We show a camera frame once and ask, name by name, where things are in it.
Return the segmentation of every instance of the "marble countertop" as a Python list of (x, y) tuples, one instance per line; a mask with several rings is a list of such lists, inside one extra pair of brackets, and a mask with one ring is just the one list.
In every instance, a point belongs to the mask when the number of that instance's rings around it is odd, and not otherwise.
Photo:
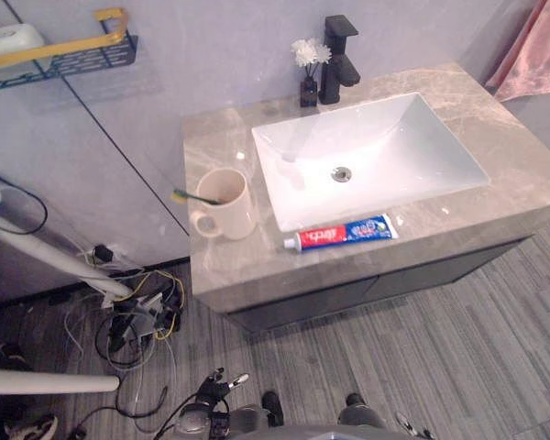
[[(277, 227), (251, 128), (411, 92), (422, 94), (490, 185), (386, 210), (395, 240), (302, 254), (284, 249), (291, 234)], [(258, 208), (258, 225), (242, 240), (206, 239), (190, 228), (193, 295), (219, 313), (511, 241), (550, 220), (550, 151), (457, 64), (341, 88), (338, 104), (301, 108), (289, 97), (195, 115), (183, 131), (187, 191), (209, 170), (232, 167), (247, 176)], [(368, 214), (379, 213), (329, 225)]]

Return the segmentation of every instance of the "pink towel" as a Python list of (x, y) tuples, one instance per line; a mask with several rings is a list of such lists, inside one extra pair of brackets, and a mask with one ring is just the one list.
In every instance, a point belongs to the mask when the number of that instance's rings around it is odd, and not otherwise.
[(500, 101), (550, 94), (550, 0), (539, 0), (509, 53), (487, 81)]

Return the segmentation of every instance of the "small vase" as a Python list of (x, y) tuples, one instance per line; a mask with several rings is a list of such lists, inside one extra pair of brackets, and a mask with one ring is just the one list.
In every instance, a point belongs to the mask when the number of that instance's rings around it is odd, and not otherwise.
[(306, 76), (300, 84), (300, 106), (315, 107), (318, 102), (318, 82), (313, 76)]

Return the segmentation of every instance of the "gray tile wall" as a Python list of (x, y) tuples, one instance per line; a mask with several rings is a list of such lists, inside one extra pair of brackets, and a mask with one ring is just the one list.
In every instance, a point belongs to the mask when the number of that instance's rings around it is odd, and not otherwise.
[[(302, 72), (292, 41), (320, 36), (324, 17), (345, 14), (360, 31), (347, 53), (365, 78), (458, 61), (484, 82), (535, 0), (11, 0), (50, 42), (100, 33), (91, 11), (125, 7), (140, 37), (137, 62), (69, 78), (164, 207), (60, 80), (0, 91), (0, 172), (52, 207), (50, 239), (83, 246), (115, 243), (140, 264), (187, 256), (183, 116), (295, 94)], [(0, 26), (15, 23), (0, 0)], [(550, 121), (518, 112), (550, 146)], [(30, 206), (12, 202), (26, 212)], [(56, 287), (72, 278), (33, 264), (0, 244), (0, 300)]]

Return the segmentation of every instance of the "white pole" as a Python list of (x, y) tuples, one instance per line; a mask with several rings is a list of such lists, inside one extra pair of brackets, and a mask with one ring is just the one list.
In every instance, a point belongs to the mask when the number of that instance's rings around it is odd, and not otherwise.
[[(1, 216), (0, 226), (5, 229), (22, 232), (22, 229), (11, 224)], [(54, 246), (48, 245), (33, 235), (20, 236), (0, 230), (0, 240), (35, 259), (49, 264), (55, 269), (75, 275), (81, 280), (89, 282), (95, 288), (106, 293), (111, 293), (115, 297), (125, 297), (132, 293), (127, 286), (109, 279), (104, 272), (88, 266), (77, 258)]]
[(116, 376), (33, 373), (0, 369), (0, 394), (66, 394), (118, 388)]

